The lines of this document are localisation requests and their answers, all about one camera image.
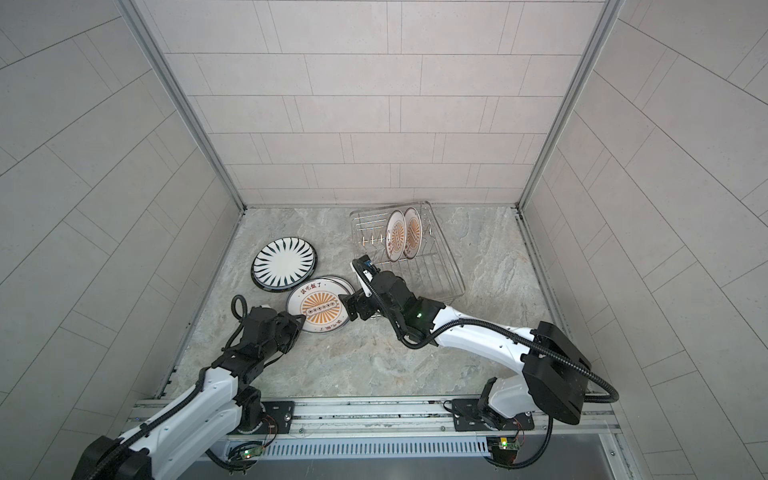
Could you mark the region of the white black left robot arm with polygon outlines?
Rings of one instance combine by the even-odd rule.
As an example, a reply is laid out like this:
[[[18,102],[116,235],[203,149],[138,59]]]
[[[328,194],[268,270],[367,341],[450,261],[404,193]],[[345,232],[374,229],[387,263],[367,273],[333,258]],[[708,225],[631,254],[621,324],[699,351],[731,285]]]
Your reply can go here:
[[[238,314],[222,354],[199,371],[184,396],[116,438],[101,436],[81,455],[74,479],[176,479],[214,444],[234,432],[269,436],[279,424],[252,382],[288,353],[306,317],[268,307]]]

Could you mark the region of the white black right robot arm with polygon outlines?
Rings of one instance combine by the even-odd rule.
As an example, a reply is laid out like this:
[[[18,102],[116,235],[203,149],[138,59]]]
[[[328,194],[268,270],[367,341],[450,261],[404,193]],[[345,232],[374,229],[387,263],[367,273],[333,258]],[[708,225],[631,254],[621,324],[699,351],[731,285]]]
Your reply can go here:
[[[479,407],[495,428],[518,414],[539,410],[565,424],[581,420],[591,364],[556,325],[510,327],[477,319],[440,301],[418,297],[404,279],[369,262],[352,263],[360,289],[344,296],[350,318],[387,318],[407,348],[455,348],[496,362],[514,372],[492,379]]]

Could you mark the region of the large orange sunburst plate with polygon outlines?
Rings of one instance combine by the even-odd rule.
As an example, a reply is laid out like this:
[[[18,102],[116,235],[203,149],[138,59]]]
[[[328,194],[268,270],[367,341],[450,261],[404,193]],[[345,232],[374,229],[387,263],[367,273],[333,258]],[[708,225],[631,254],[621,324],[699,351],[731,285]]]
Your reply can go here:
[[[322,277],[308,280],[291,292],[286,301],[286,310],[291,315],[305,316],[302,327],[304,331],[328,333],[349,321],[338,296],[327,290]]]

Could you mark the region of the white blue leaf plate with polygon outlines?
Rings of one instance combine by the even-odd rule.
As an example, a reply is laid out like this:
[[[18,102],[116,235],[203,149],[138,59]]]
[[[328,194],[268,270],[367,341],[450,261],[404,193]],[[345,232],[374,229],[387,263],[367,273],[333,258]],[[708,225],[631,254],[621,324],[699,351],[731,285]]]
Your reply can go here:
[[[317,252],[299,237],[282,237],[265,245],[255,256],[251,279],[268,292],[289,291],[308,280],[317,266]]]

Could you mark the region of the large red characters plate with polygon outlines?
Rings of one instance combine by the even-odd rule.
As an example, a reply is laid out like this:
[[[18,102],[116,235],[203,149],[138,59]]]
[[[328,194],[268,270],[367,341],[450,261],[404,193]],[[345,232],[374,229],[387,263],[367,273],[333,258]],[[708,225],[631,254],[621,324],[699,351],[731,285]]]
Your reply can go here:
[[[352,283],[343,277],[335,275],[324,275],[322,276],[322,279],[327,284],[327,290],[336,296],[340,294],[352,295],[356,292],[356,288],[352,285]]]

